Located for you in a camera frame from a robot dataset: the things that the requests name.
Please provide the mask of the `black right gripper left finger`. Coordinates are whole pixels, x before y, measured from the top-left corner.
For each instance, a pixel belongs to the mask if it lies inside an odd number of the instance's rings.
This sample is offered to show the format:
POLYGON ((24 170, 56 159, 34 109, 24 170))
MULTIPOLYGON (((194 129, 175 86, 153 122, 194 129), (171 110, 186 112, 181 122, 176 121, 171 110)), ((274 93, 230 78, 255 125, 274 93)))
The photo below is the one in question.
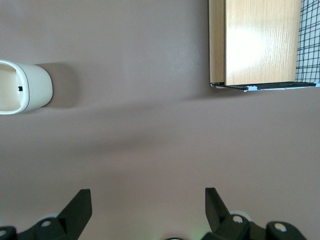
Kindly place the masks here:
POLYGON ((56 216, 47 217, 23 232, 1 226, 2 240, 77 240, 92 216, 90 189, 81 189, 56 216))

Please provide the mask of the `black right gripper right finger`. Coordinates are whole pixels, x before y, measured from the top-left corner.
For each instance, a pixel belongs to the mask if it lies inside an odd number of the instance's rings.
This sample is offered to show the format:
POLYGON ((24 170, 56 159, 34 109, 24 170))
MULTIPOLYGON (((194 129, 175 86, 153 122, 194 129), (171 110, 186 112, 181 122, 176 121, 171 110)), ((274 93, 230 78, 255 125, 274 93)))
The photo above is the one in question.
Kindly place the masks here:
POLYGON ((206 240, 305 240, 292 224, 270 221, 260 227, 242 214, 231 214, 214 187, 205 189, 205 214, 211 231, 206 240))

